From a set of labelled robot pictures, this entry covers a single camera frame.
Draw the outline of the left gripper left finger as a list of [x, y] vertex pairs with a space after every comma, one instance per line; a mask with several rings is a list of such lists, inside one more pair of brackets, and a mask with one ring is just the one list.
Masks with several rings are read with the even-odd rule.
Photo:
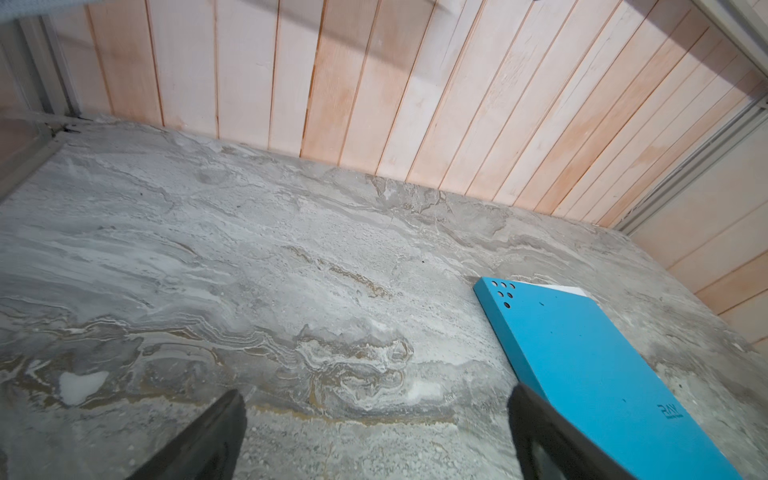
[[231, 479], [246, 429], [243, 396], [229, 390], [130, 477]]

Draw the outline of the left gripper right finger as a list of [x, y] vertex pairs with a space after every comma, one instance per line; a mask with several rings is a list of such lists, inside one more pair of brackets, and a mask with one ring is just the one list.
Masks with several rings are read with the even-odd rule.
[[631, 479], [633, 476], [525, 384], [507, 402], [525, 479]]

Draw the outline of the blue folder black inside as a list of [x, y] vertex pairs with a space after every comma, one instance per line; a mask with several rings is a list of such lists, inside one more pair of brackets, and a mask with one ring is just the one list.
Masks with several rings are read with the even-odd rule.
[[482, 277], [474, 292], [518, 378], [633, 477], [739, 474], [590, 298]]

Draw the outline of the printed paper sheet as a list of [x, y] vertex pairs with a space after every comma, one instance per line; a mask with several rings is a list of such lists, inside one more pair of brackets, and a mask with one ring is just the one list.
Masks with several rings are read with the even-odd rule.
[[557, 284], [541, 284], [541, 283], [534, 283], [534, 286], [541, 287], [541, 288], [547, 288], [550, 290], [556, 290], [559, 292], [564, 292], [572, 295], [578, 295], [581, 297], [591, 298], [591, 295], [583, 290], [580, 287], [576, 286], [566, 286], [566, 285], [557, 285]]

